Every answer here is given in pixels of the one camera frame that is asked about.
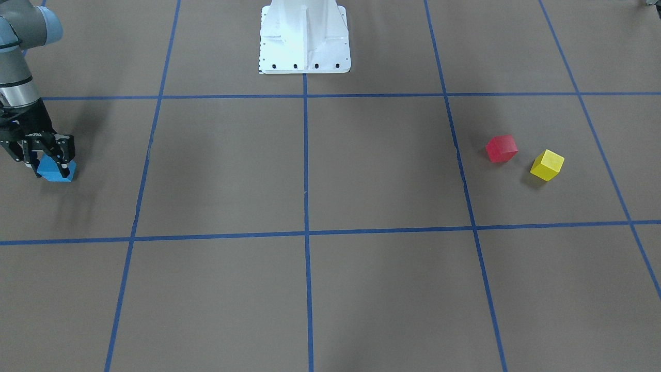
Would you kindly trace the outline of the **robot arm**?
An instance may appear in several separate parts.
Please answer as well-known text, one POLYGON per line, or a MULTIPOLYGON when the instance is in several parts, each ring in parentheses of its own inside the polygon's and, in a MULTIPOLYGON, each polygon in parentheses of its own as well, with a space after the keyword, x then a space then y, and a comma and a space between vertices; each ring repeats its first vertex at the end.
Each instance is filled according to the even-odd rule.
POLYGON ((72 181, 75 138, 53 127, 24 52, 62 39, 58 16, 29 1, 1 4, 1 144, 15 162, 51 182, 72 181))

